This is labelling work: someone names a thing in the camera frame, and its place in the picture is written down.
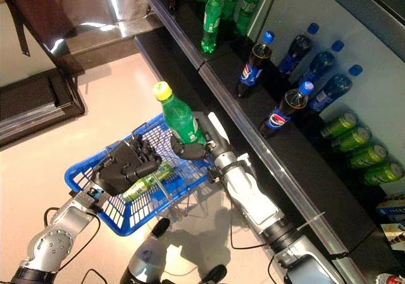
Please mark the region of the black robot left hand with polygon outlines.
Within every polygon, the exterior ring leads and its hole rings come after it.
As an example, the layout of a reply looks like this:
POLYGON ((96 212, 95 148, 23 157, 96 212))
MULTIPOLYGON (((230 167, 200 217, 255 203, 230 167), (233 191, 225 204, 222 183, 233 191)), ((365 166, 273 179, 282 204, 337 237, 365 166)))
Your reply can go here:
POLYGON ((161 156, 142 135, 122 140, 93 168, 91 181, 111 196, 126 192, 135 182, 153 173, 161 156))

